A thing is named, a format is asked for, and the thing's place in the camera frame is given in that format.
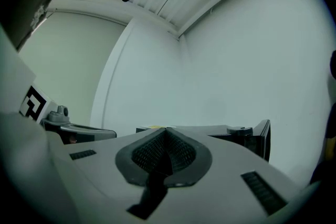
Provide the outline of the pale green roller blind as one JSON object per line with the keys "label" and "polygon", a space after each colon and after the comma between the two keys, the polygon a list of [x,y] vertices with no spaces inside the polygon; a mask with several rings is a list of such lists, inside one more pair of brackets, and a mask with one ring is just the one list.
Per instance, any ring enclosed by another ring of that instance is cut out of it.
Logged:
{"label": "pale green roller blind", "polygon": [[35,85],[89,125],[97,86],[125,27],[92,16],[56,12],[26,41],[19,55],[36,75]]}

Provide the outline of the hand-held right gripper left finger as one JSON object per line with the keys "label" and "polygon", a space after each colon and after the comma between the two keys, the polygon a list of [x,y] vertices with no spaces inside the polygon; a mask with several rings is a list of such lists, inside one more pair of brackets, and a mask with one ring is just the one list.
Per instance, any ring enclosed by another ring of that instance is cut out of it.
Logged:
{"label": "hand-held right gripper left finger", "polygon": [[154,212],[147,220],[127,209],[138,204],[143,187],[129,184],[115,158],[125,146],[155,133],[151,129],[119,138],[79,144],[63,144],[48,133],[49,152],[70,204],[57,220],[60,224],[166,224],[166,214]]}

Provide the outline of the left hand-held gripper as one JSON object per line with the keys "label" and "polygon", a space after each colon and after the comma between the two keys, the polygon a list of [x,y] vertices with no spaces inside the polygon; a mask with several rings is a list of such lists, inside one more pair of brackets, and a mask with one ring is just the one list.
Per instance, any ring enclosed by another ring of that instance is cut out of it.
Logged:
{"label": "left hand-held gripper", "polygon": [[86,143],[116,138],[113,130],[69,124],[69,111],[58,105],[37,86],[30,86],[20,107],[20,114],[34,120],[46,131],[57,133],[64,144]]}

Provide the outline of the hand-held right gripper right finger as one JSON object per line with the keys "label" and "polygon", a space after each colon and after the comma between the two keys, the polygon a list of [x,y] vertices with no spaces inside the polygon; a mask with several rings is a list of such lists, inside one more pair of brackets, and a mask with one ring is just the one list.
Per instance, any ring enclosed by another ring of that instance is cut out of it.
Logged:
{"label": "hand-held right gripper right finger", "polygon": [[285,224],[289,213],[281,208],[267,214],[242,175],[255,172],[288,205],[300,193],[288,176],[238,144],[193,133],[178,132],[205,145],[212,164],[191,187],[170,188],[157,208],[157,224]]}

